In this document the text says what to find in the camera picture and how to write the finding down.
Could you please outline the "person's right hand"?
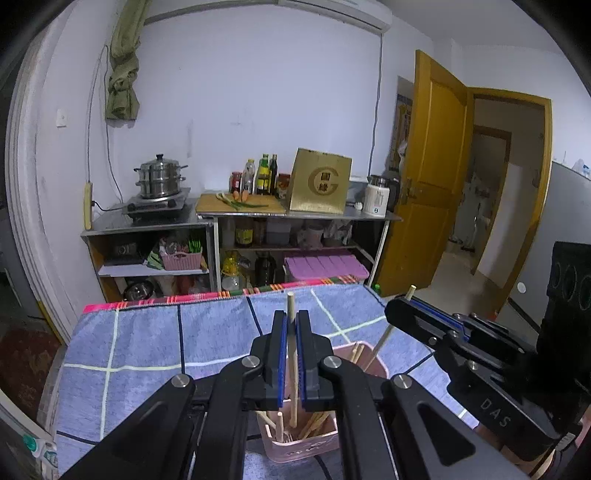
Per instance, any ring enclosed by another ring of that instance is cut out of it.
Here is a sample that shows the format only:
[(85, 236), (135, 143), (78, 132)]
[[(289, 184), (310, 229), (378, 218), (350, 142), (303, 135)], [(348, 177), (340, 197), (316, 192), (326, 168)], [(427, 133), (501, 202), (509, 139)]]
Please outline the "person's right hand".
[(535, 460), (526, 461), (518, 457), (506, 447), (501, 439), (483, 424), (478, 424), (474, 431), (531, 479), (543, 478), (546, 475), (546, 472), (551, 470), (553, 466), (558, 466), (561, 460), (569, 461), (579, 447), (579, 441), (573, 440), (568, 447), (565, 447), (562, 450), (551, 449), (537, 457)]

